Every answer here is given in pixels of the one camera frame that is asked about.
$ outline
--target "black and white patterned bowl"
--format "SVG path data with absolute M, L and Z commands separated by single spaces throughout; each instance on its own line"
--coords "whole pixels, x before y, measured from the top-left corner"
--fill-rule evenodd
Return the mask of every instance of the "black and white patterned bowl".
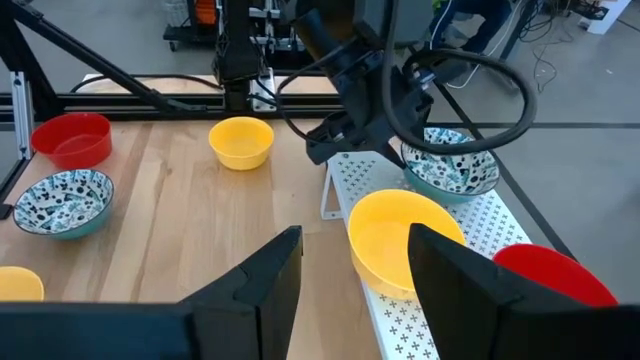
M 13 219 L 32 234 L 76 239 L 104 225 L 113 194 L 113 181 L 99 171 L 64 171 L 27 189 L 15 205 Z
M 425 141 L 433 144 L 459 144 L 473 140 L 450 129 L 425 128 Z M 441 205 L 458 204 L 491 191 L 498 184 L 500 171 L 488 151 L 440 156 L 401 146 L 407 165 L 405 177 L 416 190 Z

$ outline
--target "yellow bowl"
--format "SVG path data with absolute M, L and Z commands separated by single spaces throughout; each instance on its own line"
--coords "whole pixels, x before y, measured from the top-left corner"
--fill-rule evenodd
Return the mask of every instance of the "yellow bowl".
M 251 170 L 262 165 L 273 144 L 273 129 L 252 117 L 232 117 L 209 131 L 209 145 L 222 165 L 233 170 Z
M 455 219 L 428 198 L 406 190 L 382 190 L 362 198 L 349 217 L 351 261 L 373 290 L 395 299 L 415 299 L 409 268 L 409 226 L 425 224 L 465 245 Z
M 33 271 L 17 266 L 0 267 L 0 301 L 42 301 L 44 285 Z

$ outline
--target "red plastic bowl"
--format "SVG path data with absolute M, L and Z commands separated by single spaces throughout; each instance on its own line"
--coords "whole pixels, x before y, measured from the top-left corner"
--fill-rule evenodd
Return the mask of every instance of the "red plastic bowl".
M 556 251 L 531 244 L 508 246 L 493 261 L 514 273 L 590 306 L 618 301 L 589 270 Z
M 31 145 L 61 169 L 89 168 L 111 154 L 111 124 L 99 114 L 57 116 L 33 132 Z

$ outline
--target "wooden tabletop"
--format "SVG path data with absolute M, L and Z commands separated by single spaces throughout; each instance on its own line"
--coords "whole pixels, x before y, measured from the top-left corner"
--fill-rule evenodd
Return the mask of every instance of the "wooden tabletop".
M 145 82 L 161 92 L 211 92 L 185 80 Z M 300 79 L 289 89 L 333 90 L 321 78 Z M 102 81 L 84 91 L 122 89 Z M 113 153 L 95 167 L 115 183 L 108 225 L 81 241 L 58 242 L 2 221 L 0 265 L 34 270 L 48 301 L 175 302 L 288 226 L 302 225 L 302 290 L 289 359 L 379 359 L 344 222 L 320 219 L 325 167 L 313 165 L 304 142 L 273 121 L 269 161 L 253 171 L 230 171 L 209 147 L 213 124 L 113 123 Z M 304 130 L 316 124 L 298 121 Z M 36 154 L 7 202 L 55 172 Z

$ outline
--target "perforated plastic rack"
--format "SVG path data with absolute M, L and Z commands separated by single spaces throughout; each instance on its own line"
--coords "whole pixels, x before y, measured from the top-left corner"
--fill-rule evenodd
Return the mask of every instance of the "perforated plastic rack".
M 340 211 L 326 211 L 333 182 Z M 345 225 L 353 206 L 365 195 L 382 189 L 413 191 L 402 171 L 376 152 L 341 153 L 329 160 L 322 197 L 322 218 L 340 219 Z M 467 245 L 491 258 L 505 246 L 531 243 L 495 191 L 447 210 L 464 231 Z M 417 301 L 387 298 L 364 283 L 365 298 L 384 359 L 439 360 L 422 308 Z

